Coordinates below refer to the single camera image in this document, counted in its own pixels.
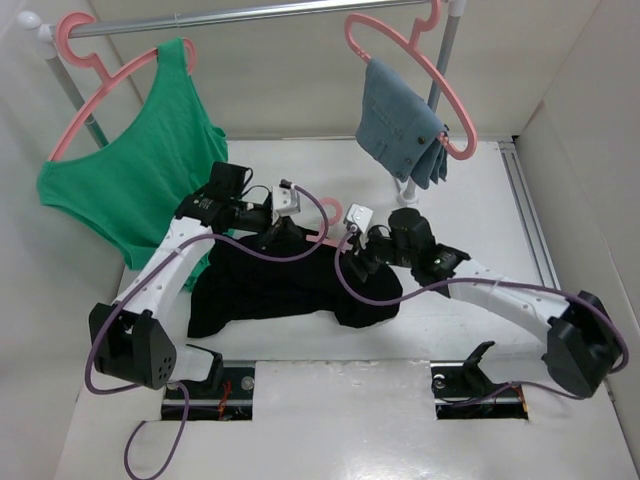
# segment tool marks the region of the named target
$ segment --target clothing rack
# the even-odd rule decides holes
[[[440,45],[440,53],[436,67],[444,75],[449,64],[451,50],[458,29],[460,17],[464,12],[467,0],[448,0],[449,11],[447,23]],[[402,5],[415,5],[429,3],[429,0],[316,0],[310,2],[289,3],[282,5],[267,5],[249,8],[235,8],[226,10],[213,10],[199,13],[174,13],[173,15],[154,17],[138,20],[115,20],[108,22],[96,22],[90,25],[81,25],[71,32],[71,38],[94,37],[101,35],[116,35],[133,32],[147,32],[152,30],[165,30],[170,28],[188,28],[204,25],[217,25],[222,23],[244,22],[248,20],[265,20],[269,18],[290,17],[296,15],[308,15],[312,13],[327,13],[354,11],[369,8],[385,8]],[[53,72],[56,80],[76,109],[84,104],[84,98],[78,87],[69,75],[66,67],[58,56],[58,50],[54,45],[55,26],[45,24],[40,17],[33,12],[23,11],[18,15],[18,22],[23,29],[31,31],[37,40],[37,48],[47,65]],[[433,111],[438,106],[440,89],[435,82],[431,84],[428,105]],[[85,122],[89,133],[98,144],[104,147],[108,144],[102,128],[93,117]],[[417,203],[416,184],[409,180],[407,187],[401,191],[398,201],[403,205]]]

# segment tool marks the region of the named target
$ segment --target screw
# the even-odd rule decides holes
[[[242,387],[243,390],[253,390],[253,386],[255,385],[255,380],[253,379],[253,377],[243,377],[242,380],[240,381],[240,386]]]
[[[435,374],[433,376],[433,386],[437,390],[442,390],[444,387],[447,386],[444,380],[445,380],[444,375],[442,375],[441,373]]]

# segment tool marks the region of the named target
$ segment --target blue denim garment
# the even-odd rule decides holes
[[[358,144],[401,181],[421,188],[447,176],[447,151],[438,141],[446,131],[426,102],[380,60],[367,65]]]

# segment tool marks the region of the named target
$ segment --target pink hanger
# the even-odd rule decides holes
[[[325,205],[331,205],[333,207],[333,209],[335,210],[335,213],[333,215],[333,217],[329,218],[329,225],[335,225],[336,223],[338,223],[341,219],[342,219],[342,205],[340,204],[340,202],[338,200],[336,200],[335,198],[331,198],[331,197],[324,197],[321,198],[319,200],[320,205],[322,205],[323,207]],[[324,230],[324,220],[320,220],[320,229],[319,230]],[[309,242],[317,242],[318,239],[320,238],[320,234],[318,235],[307,235],[307,241]],[[329,245],[330,247],[334,247],[334,248],[338,248],[338,245],[340,244],[340,242],[338,240],[331,240],[329,238],[325,238],[322,241],[323,245]],[[345,245],[345,248],[343,251],[346,250],[350,250],[352,247],[349,244]]]
[[[69,62],[71,65],[75,65],[76,67],[81,68],[93,68],[100,79],[102,80],[102,85],[96,90],[96,92],[91,96],[91,98],[82,106],[76,116],[73,117],[73,120],[67,127],[67,129],[58,140],[58,144],[54,147],[51,155],[49,155],[49,160],[52,162],[58,161],[62,158],[62,155],[69,147],[69,144],[75,137],[78,130],[82,128],[85,120],[91,115],[91,113],[96,109],[98,105],[102,102],[102,100],[109,94],[111,90],[115,88],[122,80],[127,78],[133,72],[135,72],[138,68],[142,67],[149,61],[157,58],[158,49],[152,48],[148,52],[143,53],[137,58],[134,58],[129,63],[127,63],[124,67],[118,70],[115,74],[111,75],[102,60],[96,53],[90,53],[86,57],[79,57],[71,50],[69,46],[69,34],[71,30],[78,25],[85,25],[87,23],[94,23],[96,21],[88,13],[84,12],[71,12],[66,15],[56,27],[56,45],[62,57]],[[189,39],[183,39],[184,46],[189,53],[189,73],[193,71],[193,67],[196,63],[196,49],[193,45],[193,42]]]
[[[440,21],[441,10],[441,0],[431,0],[431,16],[428,20],[421,20],[419,18],[415,19],[413,29],[411,30],[411,38],[409,40],[380,20],[359,13],[352,13],[347,17],[344,24],[344,34],[351,50],[353,50],[356,55],[362,58],[365,62],[369,63],[371,56],[353,39],[351,27],[354,23],[362,23],[363,25],[374,28],[401,46],[405,52],[411,55],[413,59],[427,71],[429,76],[438,84],[442,93],[444,93],[444,96],[447,97],[447,100],[449,100],[449,103],[451,103],[451,106],[462,122],[464,131],[467,133],[467,147],[464,150],[458,150],[449,143],[449,138],[447,137],[446,132],[442,132],[438,136],[438,140],[442,145],[444,145],[444,148],[453,158],[457,160],[466,160],[474,154],[476,147],[478,146],[478,133],[476,132],[476,127],[473,125],[471,118],[469,118],[469,114],[462,106],[460,99],[455,94],[447,80],[442,76],[433,63],[431,63],[431,61],[425,57],[420,50],[418,50],[418,40],[420,39],[420,35],[423,32],[428,32],[435,28]]]

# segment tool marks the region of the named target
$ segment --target green garment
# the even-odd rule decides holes
[[[227,161],[226,135],[211,125],[185,57],[180,38],[158,45],[155,80],[133,123],[95,153],[46,162],[38,177],[43,205],[102,235],[133,270],[149,261],[182,199],[207,183],[213,162]]]

